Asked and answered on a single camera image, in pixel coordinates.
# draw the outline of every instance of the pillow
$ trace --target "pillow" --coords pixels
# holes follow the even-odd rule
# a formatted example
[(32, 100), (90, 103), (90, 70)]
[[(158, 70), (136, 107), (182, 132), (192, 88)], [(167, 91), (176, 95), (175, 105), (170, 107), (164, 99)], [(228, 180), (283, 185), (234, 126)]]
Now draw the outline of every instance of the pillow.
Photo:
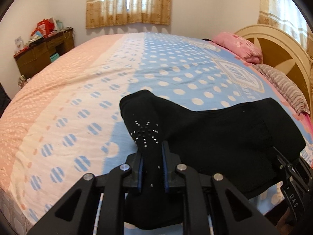
[(309, 105), (303, 93), (285, 73), (266, 64), (252, 64), (252, 66), (278, 90), (298, 115), (301, 112), (310, 114)]
[(263, 61), (262, 50), (236, 34), (222, 32), (213, 38), (213, 42), (227, 48), (246, 62), (257, 64)]

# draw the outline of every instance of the white wall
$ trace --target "white wall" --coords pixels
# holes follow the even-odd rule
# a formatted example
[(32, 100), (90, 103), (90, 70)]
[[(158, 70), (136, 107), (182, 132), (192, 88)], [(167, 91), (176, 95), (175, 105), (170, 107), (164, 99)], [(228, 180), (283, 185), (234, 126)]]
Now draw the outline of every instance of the white wall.
[(15, 0), (0, 22), (0, 82), (10, 98), (19, 91), (21, 75), (13, 58), (14, 40), (24, 42), (43, 18), (49, 18), (49, 0)]
[(36, 23), (55, 17), (76, 32), (75, 45), (104, 34), (160, 32), (196, 38), (212, 38), (220, 31), (235, 32), (255, 24), (259, 0), (172, 0), (170, 26), (131, 24), (85, 29), (86, 0), (15, 0), (0, 22), (0, 82), (12, 98), (20, 76), (13, 59), (14, 39), (26, 42)]
[(218, 32), (234, 33), (243, 27), (258, 22), (260, 0), (222, 0), (219, 13)]

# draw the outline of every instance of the rhinestone decoration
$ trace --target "rhinestone decoration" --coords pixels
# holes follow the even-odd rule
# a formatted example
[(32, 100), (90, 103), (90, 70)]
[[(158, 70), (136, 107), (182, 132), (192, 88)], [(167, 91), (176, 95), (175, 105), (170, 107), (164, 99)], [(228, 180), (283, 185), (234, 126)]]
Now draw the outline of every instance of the rhinestone decoration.
[(150, 136), (152, 139), (154, 139), (154, 142), (156, 144), (158, 144), (158, 140), (154, 137), (154, 136), (151, 136), (151, 133), (159, 133), (157, 130), (151, 130), (149, 129), (148, 127), (150, 126), (150, 121), (146, 122), (145, 123), (145, 127), (143, 126), (140, 126), (140, 123), (138, 121), (135, 121), (135, 124), (139, 127), (138, 131), (134, 131), (132, 132), (130, 135), (133, 136), (134, 140), (135, 140), (135, 143), (137, 143), (137, 141), (139, 140), (139, 137), (142, 137), (143, 139), (143, 144), (144, 144), (144, 147), (147, 147), (147, 139), (146, 139), (146, 135), (145, 133), (147, 132), (148, 133), (148, 136)]

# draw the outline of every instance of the striped pillow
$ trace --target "striped pillow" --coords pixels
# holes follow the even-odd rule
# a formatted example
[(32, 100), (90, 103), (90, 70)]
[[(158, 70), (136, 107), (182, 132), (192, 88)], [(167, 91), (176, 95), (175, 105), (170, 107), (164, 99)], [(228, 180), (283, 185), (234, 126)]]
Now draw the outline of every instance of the striped pillow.
[(301, 112), (310, 114), (309, 106), (303, 93), (285, 73), (266, 64), (252, 64), (252, 66), (278, 90), (298, 115)]

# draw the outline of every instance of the cream headboard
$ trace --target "cream headboard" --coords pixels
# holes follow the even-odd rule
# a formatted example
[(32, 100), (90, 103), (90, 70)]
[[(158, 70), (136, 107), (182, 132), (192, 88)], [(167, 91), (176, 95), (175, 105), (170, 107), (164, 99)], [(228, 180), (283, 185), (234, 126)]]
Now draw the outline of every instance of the cream headboard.
[(313, 117), (312, 95), (310, 94), (312, 62), (301, 45), (284, 31), (269, 25), (248, 26), (236, 34), (260, 47), (263, 52), (263, 63), (284, 72), (300, 88)]

